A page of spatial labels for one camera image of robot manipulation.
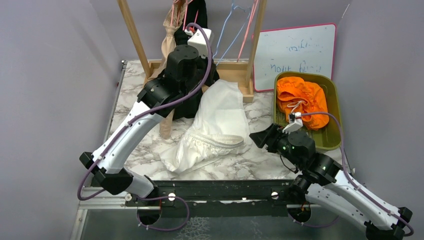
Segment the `olive green plastic bin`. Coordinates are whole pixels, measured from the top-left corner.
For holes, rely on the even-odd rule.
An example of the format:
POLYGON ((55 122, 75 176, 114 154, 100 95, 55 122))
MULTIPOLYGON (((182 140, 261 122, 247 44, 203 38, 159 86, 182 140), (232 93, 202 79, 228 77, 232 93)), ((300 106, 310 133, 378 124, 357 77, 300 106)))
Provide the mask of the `olive green plastic bin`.
MULTIPOLYGON (((340 124, 342 123, 338 91, 336 85, 330 78, 319 74, 285 71, 279 73, 275 77, 274 83, 277 84, 277 81, 283 77, 300 77, 306 82, 318 84, 325 94, 328 113, 332 114, 340 124)), ((275 89, 273 93, 273 122, 285 127, 288 122, 285 114, 278 109, 277 90, 275 89)), ((319 130, 308 130, 306 127, 302 127, 302 130, 307 132, 308 135, 314 139, 317 149, 330 151, 339 148, 341 145, 342 140, 340 132, 333 119, 330 119, 329 123, 319 130)))

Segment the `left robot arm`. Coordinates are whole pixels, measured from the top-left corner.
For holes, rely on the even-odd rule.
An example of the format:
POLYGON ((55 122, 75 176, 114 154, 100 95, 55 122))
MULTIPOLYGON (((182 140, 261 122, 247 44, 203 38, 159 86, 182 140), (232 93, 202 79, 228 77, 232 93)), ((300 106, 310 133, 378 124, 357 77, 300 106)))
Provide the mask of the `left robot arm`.
POLYGON ((153 181, 146 175, 131 174, 124 164, 151 129, 201 90, 211 67, 211 59, 205 63, 195 47, 178 45, 168 55, 165 70, 144 85, 116 131, 94 152, 80 155, 80 162, 103 191, 111 195, 135 194, 147 206, 155 203, 157 191, 153 181))

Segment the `pink framed whiteboard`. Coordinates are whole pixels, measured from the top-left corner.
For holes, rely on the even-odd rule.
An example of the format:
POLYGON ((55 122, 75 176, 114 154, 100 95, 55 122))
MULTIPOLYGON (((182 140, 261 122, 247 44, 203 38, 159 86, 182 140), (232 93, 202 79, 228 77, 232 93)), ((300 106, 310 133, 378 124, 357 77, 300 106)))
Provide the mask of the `pink framed whiteboard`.
POLYGON ((262 30, 253 62, 254 90, 272 91, 283 72, 332 78, 336 31, 334 23, 262 30))

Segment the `pink hanger of black shorts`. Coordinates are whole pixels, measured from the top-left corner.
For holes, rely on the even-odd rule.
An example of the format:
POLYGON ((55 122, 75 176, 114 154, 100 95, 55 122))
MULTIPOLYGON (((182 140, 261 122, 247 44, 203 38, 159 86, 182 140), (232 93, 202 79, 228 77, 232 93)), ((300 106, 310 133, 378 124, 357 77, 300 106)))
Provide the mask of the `pink hanger of black shorts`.
POLYGON ((185 6, 185 12, 182 22, 182 30, 184 31, 187 27, 187 24, 195 22, 196 14, 199 9, 198 0, 187 0, 185 6))

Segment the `orange shorts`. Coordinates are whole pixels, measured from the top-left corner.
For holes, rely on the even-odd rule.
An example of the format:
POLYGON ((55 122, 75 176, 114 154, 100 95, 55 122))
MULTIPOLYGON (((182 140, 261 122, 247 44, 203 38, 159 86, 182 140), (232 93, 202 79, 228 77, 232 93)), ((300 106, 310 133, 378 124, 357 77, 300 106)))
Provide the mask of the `orange shorts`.
POLYGON ((327 112, 324 90, 314 82, 298 76, 281 77, 276 82, 276 106, 289 122, 289 114, 327 112))

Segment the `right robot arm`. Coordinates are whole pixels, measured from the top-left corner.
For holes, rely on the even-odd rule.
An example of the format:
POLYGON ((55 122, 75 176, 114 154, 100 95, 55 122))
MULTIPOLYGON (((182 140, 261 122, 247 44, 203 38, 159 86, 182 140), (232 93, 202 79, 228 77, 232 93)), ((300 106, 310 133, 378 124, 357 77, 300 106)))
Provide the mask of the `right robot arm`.
POLYGON ((300 172, 285 193, 292 202, 319 205, 364 231, 368 240, 406 237, 412 211, 385 202, 345 174, 341 164, 316 150, 306 132, 285 133, 281 126, 271 124, 249 137, 258 148, 278 153, 300 172))

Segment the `pink wire hanger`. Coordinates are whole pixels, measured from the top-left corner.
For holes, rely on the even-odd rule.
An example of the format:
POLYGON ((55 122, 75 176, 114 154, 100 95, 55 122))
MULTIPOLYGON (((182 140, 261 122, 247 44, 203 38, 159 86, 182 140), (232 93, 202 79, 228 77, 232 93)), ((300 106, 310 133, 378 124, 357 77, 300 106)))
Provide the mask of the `pink wire hanger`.
POLYGON ((241 59, 241 55, 243 53, 243 50, 244 50, 244 47, 245 47, 245 44, 246 44, 246 41, 247 41, 248 33, 250 31, 251 24, 252 24, 252 21, 254 19, 254 16, 255 16, 255 13, 256 13, 256 9, 257 9, 257 7, 259 5, 259 2, 260 2, 259 0, 254 0, 253 1, 253 5, 251 7, 251 12, 250 12, 250 15, 249 15, 249 18, 248 18, 248 22, 247 22, 247 26, 246 26, 246 29, 245 29, 245 34, 244 34, 244 37, 243 37, 243 41, 241 43, 241 46, 240 46, 240 49, 239 49, 239 53, 238 53, 238 56, 237 56, 237 60, 236 60, 237 62, 239 62, 240 59, 241 59))

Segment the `wooden clothes rack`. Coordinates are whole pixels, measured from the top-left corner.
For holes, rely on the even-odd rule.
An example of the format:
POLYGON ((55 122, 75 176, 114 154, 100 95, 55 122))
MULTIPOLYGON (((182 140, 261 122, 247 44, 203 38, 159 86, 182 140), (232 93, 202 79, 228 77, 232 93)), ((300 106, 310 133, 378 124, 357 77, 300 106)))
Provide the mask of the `wooden clothes rack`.
MULTIPOLYGON (((153 71, 159 67, 160 61, 149 61, 147 59, 128 2, 126 0, 119 0, 117 3, 135 47, 137 56, 143 67, 145 73, 144 82, 146 83, 148 78, 152 75, 153 71)), ((251 103, 254 100, 254 60, 266 6, 266 0, 256 0, 253 7, 253 13, 248 18, 249 21, 252 21, 253 17, 256 17, 248 62, 222 61, 217 66, 217 72, 221 77, 223 77, 225 80, 238 83, 239 90, 243 94, 243 101, 245 103, 251 103)))

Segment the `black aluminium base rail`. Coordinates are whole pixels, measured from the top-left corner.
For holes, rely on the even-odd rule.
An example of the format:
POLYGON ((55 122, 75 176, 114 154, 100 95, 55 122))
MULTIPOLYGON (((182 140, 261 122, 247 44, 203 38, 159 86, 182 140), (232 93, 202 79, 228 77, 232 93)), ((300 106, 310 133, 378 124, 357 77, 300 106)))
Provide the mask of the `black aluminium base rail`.
POLYGON ((85 187, 80 196, 88 210, 135 210, 145 224, 159 218, 191 217, 293 217, 307 221, 313 207, 324 208, 342 218, 360 223, 365 213, 339 193, 317 184, 301 196, 305 183, 274 180, 159 180, 151 196, 140 199, 123 191, 111 194, 100 187, 85 187))

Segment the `beige shorts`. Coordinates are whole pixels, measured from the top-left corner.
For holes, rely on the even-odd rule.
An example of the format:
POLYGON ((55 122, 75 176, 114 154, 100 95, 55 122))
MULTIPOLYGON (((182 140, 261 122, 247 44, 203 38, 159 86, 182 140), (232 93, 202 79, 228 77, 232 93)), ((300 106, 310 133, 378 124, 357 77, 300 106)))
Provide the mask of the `beige shorts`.
MULTIPOLYGON (((165 38, 161 44, 162 60, 161 60, 160 68, 159 68, 160 73, 166 68, 168 55, 177 46, 176 40, 175 40, 175 32, 179 29, 179 27, 182 24, 181 17, 184 17, 184 14, 185 14, 184 7, 186 6, 186 1, 182 0, 182 2, 183 2, 183 5, 181 7, 181 11, 179 15, 178 26, 170 26, 171 9, 169 10, 163 22, 163 27, 165 29, 165 38)), ((160 136, 164 139, 168 139, 171 136, 173 116, 174 116, 174 111, 171 111, 171 113, 169 113, 165 117, 165 119, 159 124, 159 133, 160 133, 160 136)))

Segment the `white shorts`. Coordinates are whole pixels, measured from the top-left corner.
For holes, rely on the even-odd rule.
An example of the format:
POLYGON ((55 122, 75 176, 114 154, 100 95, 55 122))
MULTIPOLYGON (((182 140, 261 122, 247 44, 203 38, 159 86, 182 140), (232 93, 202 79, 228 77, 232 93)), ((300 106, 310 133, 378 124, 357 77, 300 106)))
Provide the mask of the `white shorts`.
POLYGON ((160 160, 168 171, 181 174, 203 161, 245 153, 252 146, 249 135, 238 84, 219 79, 203 93, 192 125, 160 153, 160 160))

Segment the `blue wire hanger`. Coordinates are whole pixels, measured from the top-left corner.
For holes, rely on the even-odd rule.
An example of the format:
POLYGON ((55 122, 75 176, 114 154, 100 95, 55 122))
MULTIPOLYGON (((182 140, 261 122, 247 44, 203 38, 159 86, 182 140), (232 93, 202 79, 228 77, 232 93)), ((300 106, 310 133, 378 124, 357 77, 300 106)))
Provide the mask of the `blue wire hanger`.
POLYGON ((235 59, 232 56, 232 51, 236 48, 242 31, 247 27, 252 10, 253 2, 251 0, 232 0, 230 2, 229 11, 225 15, 220 31, 218 31, 218 39, 213 54, 217 66, 228 58, 235 59))

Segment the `black shorts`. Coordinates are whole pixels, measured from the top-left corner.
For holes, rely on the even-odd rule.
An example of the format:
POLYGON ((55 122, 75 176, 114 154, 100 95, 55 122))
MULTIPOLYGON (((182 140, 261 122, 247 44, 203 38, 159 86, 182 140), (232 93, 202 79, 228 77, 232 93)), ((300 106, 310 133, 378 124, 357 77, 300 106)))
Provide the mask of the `black shorts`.
MULTIPOLYGON (((198 3, 198 11, 195 15, 195 22, 198 25, 200 25, 203 29, 207 29, 208 26, 208 13, 207 13, 207 5, 205 0, 197 0, 198 3)), ((179 29, 174 34, 176 45, 186 45, 188 43, 189 37, 184 33, 182 30, 182 26, 179 27, 179 29)), ((204 86, 210 87, 213 85, 219 78, 219 73, 216 70, 217 66, 213 62, 211 64, 211 70, 208 76, 208 79, 206 80, 204 86)), ((187 118, 191 119, 194 118, 201 101, 203 95, 203 91, 199 90, 194 96, 189 98, 188 100, 181 103, 179 106, 176 107, 173 115, 173 119, 177 120, 180 118, 187 118)))

